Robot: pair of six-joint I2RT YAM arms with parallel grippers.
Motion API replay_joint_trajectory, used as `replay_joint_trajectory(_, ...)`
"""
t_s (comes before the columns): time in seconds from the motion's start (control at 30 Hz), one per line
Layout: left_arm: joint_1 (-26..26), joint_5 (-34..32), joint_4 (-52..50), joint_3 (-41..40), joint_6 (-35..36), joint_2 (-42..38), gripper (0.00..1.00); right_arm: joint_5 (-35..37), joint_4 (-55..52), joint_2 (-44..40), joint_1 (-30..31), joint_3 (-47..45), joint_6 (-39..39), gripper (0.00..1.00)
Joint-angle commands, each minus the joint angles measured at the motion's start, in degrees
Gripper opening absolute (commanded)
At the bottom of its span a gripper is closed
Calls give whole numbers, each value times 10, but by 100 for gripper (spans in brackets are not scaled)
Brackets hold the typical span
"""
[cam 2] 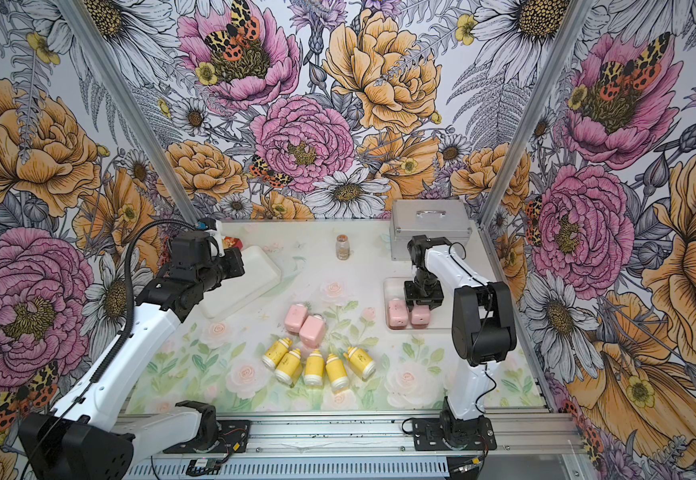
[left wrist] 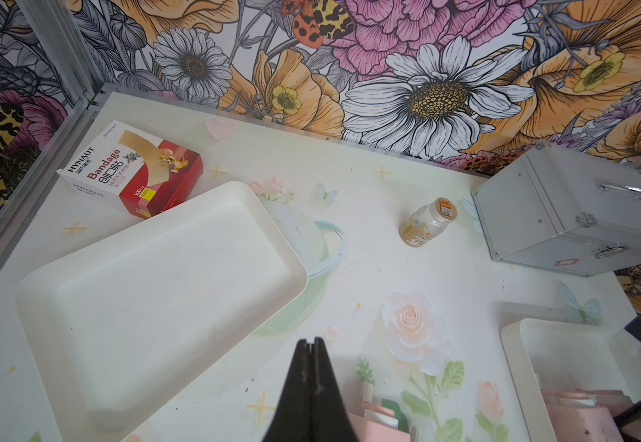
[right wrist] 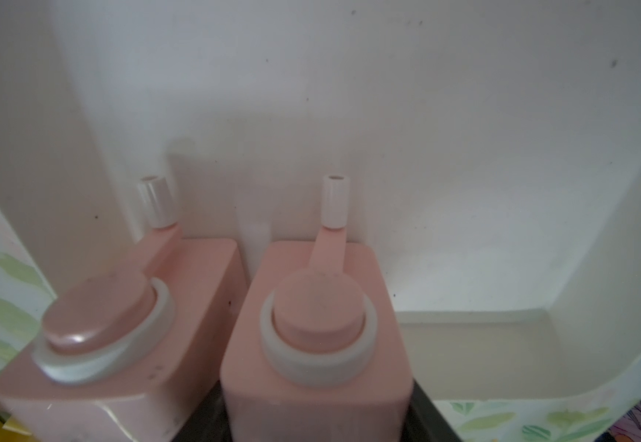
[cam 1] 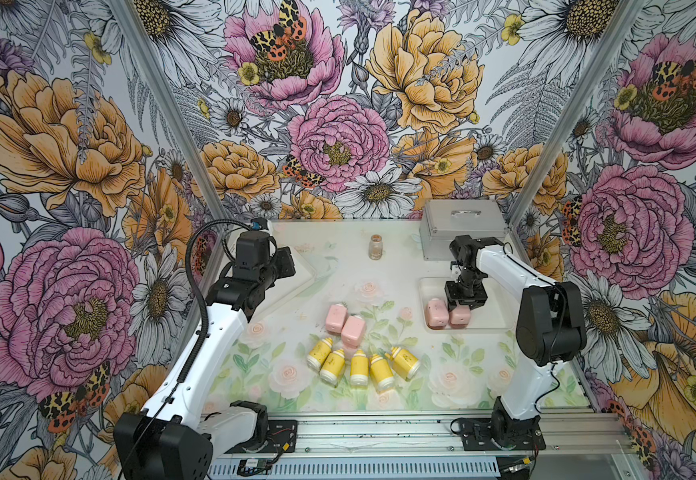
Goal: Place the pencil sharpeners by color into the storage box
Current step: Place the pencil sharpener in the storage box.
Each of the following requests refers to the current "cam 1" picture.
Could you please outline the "pink pencil sharpener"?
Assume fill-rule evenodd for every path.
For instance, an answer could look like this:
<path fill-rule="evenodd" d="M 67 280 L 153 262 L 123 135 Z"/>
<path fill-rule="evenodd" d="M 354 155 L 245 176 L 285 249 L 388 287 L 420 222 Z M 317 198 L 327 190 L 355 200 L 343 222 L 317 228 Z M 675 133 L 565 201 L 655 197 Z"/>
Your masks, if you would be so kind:
<path fill-rule="evenodd" d="M 432 298 L 425 307 L 426 324 L 433 330 L 444 329 L 449 324 L 450 313 L 447 303 L 440 298 Z"/>
<path fill-rule="evenodd" d="M 358 316 L 349 316 L 341 330 L 342 343 L 348 348 L 358 349 L 366 332 L 366 321 Z"/>
<path fill-rule="evenodd" d="M 467 305 L 458 305 L 449 312 L 449 325 L 453 329 L 467 328 L 472 319 L 472 310 Z"/>
<path fill-rule="evenodd" d="M 348 309 L 342 303 L 332 304 L 325 318 L 325 328 L 330 334 L 340 335 L 349 317 Z"/>

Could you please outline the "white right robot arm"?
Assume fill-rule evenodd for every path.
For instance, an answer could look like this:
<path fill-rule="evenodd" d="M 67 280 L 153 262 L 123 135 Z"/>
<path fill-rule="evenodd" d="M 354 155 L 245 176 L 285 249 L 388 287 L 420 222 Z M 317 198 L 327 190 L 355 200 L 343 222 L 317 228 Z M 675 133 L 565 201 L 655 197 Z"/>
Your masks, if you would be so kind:
<path fill-rule="evenodd" d="M 448 310 L 484 307 L 491 279 L 519 301 L 515 339 L 522 353 L 507 390 L 495 400 L 490 437 L 501 448 L 538 449 L 540 402 L 560 387 L 557 371 L 587 345 L 580 288 L 535 270 L 494 237 L 460 235 L 449 245 L 456 280 L 445 284 Z"/>

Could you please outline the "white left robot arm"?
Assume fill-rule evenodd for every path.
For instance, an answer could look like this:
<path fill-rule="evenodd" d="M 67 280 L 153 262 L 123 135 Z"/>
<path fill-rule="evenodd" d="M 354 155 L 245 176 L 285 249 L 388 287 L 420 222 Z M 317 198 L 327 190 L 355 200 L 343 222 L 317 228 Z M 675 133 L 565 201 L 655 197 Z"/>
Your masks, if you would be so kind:
<path fill-rule="evenodd" d="M 213 379 L 267 291 L 296 273 L 290 249 L 277 245 L 263 221 L 236 225 L 236 254 L 218 279 L 206 291 L 190 284 L 200 321 L 185 349 L 141 410 L 115 424 L 121 479 L 206 479 L 217 455 L 271 441 L 262 404 L 236 401 L 203 412 Z"/>

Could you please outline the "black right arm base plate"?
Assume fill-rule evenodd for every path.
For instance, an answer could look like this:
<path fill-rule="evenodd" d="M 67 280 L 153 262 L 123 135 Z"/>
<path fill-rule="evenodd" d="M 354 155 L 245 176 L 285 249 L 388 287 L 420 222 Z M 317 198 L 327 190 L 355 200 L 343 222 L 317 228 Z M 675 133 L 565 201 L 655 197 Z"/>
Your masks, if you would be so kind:
<path fill-rule="evenodd" d="M 547 448 L 539 418 L 514 421 L 459 417 L 450 423 L 465 451 L 543 451 Z"/>

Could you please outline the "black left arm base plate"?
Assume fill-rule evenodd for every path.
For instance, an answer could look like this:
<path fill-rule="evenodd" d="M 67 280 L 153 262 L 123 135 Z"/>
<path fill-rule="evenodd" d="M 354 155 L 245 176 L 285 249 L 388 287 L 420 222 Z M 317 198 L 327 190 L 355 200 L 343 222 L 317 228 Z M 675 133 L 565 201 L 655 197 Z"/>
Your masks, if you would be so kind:
<path fill-rule="evenodd" d="M 260 445 L 258 445 L 256 448 L 237 445 L 226 451 L 226 454 L 277 454 L 279 452 L 283 454 L 293 453 L 296 449 L 298 427 L 299 422 L 294 419 L 270 421 L 268 424 L 268 430 Z"/>

